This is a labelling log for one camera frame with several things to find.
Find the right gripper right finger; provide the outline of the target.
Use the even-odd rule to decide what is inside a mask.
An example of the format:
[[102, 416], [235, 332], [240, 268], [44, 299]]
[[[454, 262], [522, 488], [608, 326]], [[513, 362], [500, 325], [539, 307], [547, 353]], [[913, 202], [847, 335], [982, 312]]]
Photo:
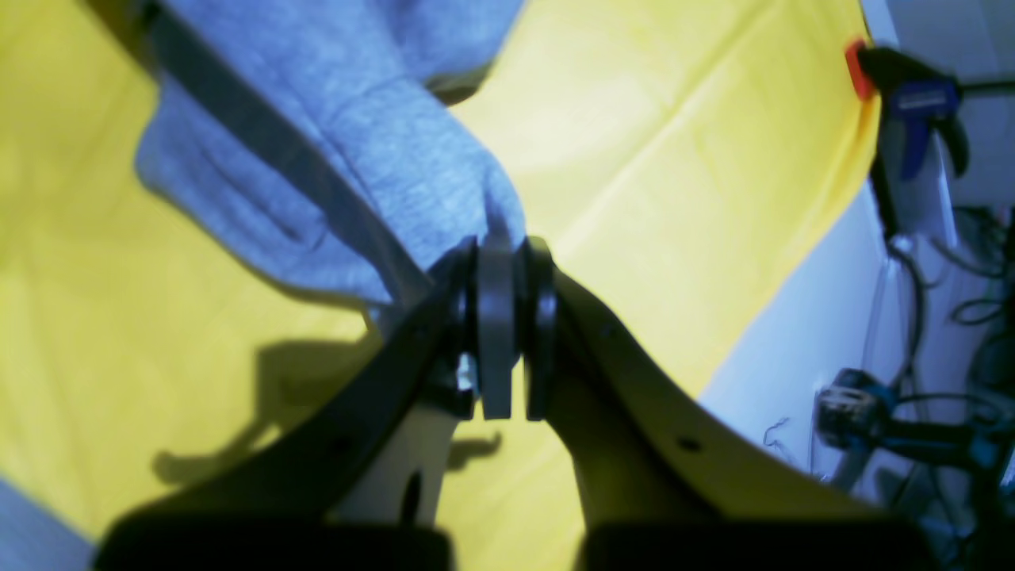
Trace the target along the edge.
[[730, 430], [672, 381], [547, 243], [522, 249], [531, 419], [573, 460], [577, 570], [925, 570], [913, 525]]

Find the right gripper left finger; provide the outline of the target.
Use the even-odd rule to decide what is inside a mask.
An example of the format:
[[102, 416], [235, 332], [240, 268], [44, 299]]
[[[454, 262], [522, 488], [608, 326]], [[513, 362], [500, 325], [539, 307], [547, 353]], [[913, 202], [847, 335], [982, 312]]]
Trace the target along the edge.
[[479, 388], [461, 372], [477, 243], [301, 426], [219, 476], [117, 521], [98, 570], [454, 570], [435, 527], [454, 430]]

